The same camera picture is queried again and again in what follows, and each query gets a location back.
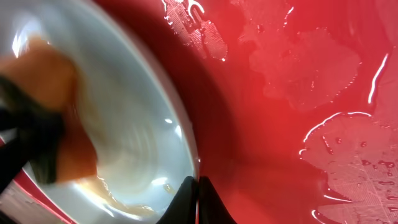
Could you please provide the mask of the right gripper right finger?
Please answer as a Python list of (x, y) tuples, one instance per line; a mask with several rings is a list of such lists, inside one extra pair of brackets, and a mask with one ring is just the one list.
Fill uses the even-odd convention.
[(208, 177), (199, 180), (198, 192), (199, 224), (237, 224), (229, 214), (216, 189)]

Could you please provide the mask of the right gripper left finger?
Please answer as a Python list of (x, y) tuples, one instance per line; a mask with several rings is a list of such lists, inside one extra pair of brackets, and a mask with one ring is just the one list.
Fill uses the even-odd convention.
[(195, 224), (196, 206), (197, 180), (188, 176), (157, 224)]

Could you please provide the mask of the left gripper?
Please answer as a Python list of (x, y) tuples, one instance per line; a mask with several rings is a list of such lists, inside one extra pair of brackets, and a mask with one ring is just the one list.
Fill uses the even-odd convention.
[(1, 146), (1, 191), (27, 163), (37, 182), (55, 183), (62, 115), (41, 106), (6, 78), (1, 78), (1, 101), (1, 131), (15, 131)]

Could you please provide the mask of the orange green sponge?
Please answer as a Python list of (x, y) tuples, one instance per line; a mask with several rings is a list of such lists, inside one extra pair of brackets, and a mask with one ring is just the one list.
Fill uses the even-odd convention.
[(62, 115), (55, 183), (95, 176), (95, 149), (76, 111), (78, 70), (74, 63), (45, 41), (32, 39), (19, 56), (1, 57), (1, 78)]

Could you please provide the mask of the white plate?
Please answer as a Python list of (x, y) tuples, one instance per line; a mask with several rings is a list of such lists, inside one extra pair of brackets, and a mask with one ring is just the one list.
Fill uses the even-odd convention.
[(2, 1), (1, 52), (39, 36), (82, 72), (77, 112), (97, 174), (39, 190), (76, 223), (155, 223), (196, 176), (186, 112), (142, 42), (91, 1)]

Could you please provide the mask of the red plastic tray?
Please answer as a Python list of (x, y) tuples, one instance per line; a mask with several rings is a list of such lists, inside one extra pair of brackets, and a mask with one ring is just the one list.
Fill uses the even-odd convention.
[(396, 1), (92, 2), (164, 69), (235, 222), (397, 222)]

